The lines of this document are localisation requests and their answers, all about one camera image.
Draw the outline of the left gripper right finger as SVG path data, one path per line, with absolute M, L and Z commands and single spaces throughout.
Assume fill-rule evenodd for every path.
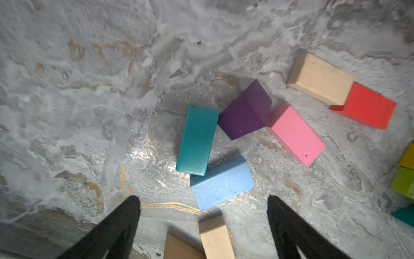
M 280 259 L 300 259 L 300 251 L 308 259 L 347 259 L 279 197 L 270 195 L 267 216 Z

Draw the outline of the yellow block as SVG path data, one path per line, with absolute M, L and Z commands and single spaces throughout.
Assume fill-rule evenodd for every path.
M 399 164 L 404 168 L 414 170 L 414 143 L 413 142 L 408 145 L 401 160 L 399 161 Z

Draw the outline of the pink block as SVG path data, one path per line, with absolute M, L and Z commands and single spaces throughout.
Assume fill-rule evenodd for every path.
M 277 107 L 266 128 L 296 161 L 306 167 L 325 148 L 316 133 L 288 103 Z

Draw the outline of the green block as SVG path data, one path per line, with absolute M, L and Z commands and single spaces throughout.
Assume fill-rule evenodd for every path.
M 414 171 L 401 167 L 391 184 L 391 189 L 414 201 Z

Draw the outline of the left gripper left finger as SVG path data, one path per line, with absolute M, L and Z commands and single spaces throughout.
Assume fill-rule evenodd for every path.
M 140 200 L 132 195 L 59 259 L 127 259 L 139 223 Z

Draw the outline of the small teal block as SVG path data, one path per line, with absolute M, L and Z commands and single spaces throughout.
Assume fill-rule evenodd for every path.
M 394 218 L 404 222 L 405 224 L 414 227 L 414 206 L 409 206 L 391 214 Z

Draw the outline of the natural wood rectangular block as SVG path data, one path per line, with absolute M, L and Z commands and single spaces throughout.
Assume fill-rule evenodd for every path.
M 287 85 L 327 105 L 344 105 L 354 77 L 311 53 L 294 62 Z

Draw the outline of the red block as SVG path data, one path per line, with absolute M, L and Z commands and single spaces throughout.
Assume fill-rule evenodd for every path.
M 385 130 L 392 118 L 396 103 L 377 92 L 354 83 L 344 105 L 329 109 L 362 125 Z

